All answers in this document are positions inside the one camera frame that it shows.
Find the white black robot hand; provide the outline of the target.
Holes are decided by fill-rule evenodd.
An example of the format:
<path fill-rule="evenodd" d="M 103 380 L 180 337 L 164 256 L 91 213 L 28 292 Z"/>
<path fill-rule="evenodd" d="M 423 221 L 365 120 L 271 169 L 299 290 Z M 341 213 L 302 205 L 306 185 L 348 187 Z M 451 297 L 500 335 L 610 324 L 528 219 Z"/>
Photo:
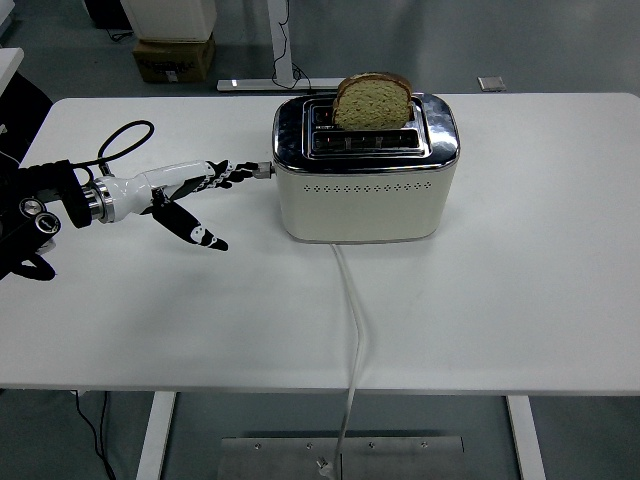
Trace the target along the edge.
<path fill-rule="evenodd" d="M 129 179 L 101 177 L 94 181 L 94 191 L 101 202 L 96 217 L 103 223 L 115 223 L 130 214 L 150 215 L 189 244 L 226 251 L 227 242 L 205 228 L 178 201 L 207 189 L 228 189 L 252 178 L 259 169 L 254 162 L 202 160 L 149 170 Z"/>

